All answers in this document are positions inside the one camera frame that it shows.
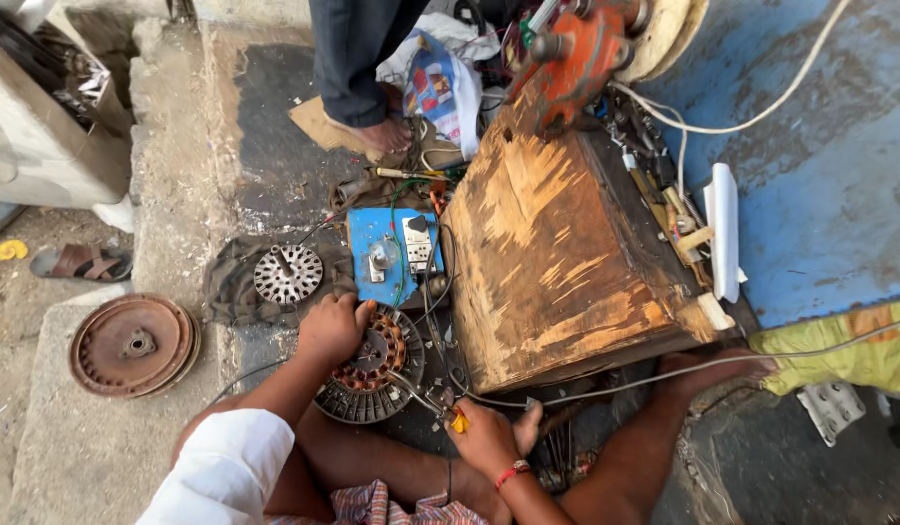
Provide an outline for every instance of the wooden workbench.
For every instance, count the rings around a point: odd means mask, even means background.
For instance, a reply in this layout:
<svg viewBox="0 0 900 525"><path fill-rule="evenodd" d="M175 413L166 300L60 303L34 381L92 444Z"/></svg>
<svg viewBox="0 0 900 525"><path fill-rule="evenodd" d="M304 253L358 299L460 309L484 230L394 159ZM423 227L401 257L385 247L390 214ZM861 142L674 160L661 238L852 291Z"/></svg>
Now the wooden workbench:
<svg viewBox="0 0 900 525"><path fill-rule="evenodd" d="M604 132L544 144L532 135L537 97L530 83L503 107L444 213L473 388L551 383L721 338L620 150Z"/></svg>

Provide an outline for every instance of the hand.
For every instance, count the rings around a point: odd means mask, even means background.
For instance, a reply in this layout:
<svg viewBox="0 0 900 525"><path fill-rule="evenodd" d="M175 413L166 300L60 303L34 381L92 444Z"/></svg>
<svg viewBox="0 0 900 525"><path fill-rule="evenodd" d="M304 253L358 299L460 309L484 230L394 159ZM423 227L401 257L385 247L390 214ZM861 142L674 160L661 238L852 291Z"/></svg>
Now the hand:
<svg viewBox="0 0 900 525"><path fill-rule="evenodd" d="M317 361L328 370L348 360L360 346L375 301L355 306L355 293L345 293L339 299L332 293L325 295L301 321L296 355Z"/></svg>
<svg viewBox="0 0 900 525"><path fill-rule="evenodd" d="M457 401L456 406L469 420L469 428L465 433L457 434L447 423L444 425L447 434L459 455L489 481L495 482L517 459L524 457L515 443L512 424L499 412L466 398Z"/></svg>

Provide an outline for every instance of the sandal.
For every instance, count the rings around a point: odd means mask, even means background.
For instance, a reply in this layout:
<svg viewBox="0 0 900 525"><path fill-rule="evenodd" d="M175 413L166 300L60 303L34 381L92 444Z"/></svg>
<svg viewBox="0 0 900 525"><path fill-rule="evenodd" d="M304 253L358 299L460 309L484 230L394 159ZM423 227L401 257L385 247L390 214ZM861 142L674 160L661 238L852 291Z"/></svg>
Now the sandal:
<svg viewBox="0 0 900 525"><path fill-rule="evenodd" d="M46 249L29 264L39 278L80 278L106 282L122 281L133 270L133 256L116 247L67 244L64 249Z"/></svg>

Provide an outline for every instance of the dirt ground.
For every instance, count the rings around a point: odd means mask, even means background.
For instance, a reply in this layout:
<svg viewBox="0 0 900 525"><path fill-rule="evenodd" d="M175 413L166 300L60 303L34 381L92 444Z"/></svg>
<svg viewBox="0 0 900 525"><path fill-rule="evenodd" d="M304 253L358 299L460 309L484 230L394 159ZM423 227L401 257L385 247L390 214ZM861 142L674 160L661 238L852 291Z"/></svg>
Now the dirt ground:
<svg viewBox="0 0 900 525"><path fill-rule="evenodd" d="M26 209L0 233L0 244L8 239L23 241L29 253L22 260L0 261L0 523L6 519L13 491L13 467L23 435L29 373L42 317L52 304L103 286L36 278L29 272L29 263L41 249L67 243L133 245L131 234L107 226L91 211L71 209Z"/></svg>

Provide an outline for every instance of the dark trousers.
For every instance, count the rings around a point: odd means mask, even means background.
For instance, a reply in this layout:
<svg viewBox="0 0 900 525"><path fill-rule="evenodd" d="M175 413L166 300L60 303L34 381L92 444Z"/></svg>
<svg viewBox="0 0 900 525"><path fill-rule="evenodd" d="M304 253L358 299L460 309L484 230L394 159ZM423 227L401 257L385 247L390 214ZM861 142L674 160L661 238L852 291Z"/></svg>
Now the dark trousers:
<svg viewBox="0 0 900 525"><path fill-rule="evenodd" d="M375 67L414 29L428 0L310 0L314 74L324 109L354 128L386 119Z"/></svg>

